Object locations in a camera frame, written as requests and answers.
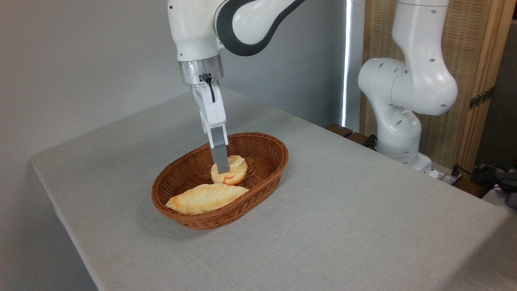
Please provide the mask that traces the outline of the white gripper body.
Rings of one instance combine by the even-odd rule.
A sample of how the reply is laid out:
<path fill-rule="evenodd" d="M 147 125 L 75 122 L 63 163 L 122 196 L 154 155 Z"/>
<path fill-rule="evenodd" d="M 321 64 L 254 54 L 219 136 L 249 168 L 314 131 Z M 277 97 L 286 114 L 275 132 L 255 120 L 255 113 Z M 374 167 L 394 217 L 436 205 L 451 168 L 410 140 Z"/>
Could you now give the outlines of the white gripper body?
<path fill-rule="evenodd" d="M 218 82 L 196 84 L 191 86 L 196 103 L 200 108 L 204 132 L 225 124 L 227 117 Z"/>

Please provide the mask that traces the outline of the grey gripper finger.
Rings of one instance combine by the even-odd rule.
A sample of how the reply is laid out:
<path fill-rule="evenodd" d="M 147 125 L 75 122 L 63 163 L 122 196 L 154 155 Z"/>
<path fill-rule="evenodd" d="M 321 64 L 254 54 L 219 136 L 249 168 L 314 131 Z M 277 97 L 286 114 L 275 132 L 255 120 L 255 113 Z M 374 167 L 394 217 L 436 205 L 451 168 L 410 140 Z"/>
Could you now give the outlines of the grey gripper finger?
<path fill-rule="evenodd" d="M 228 138 L 225 124 L 207 129 L 207 135 L 212 151 L 213 162 L 217 166 L 218 173 L 229 172 L 230 167 L 227 156 Z"/>

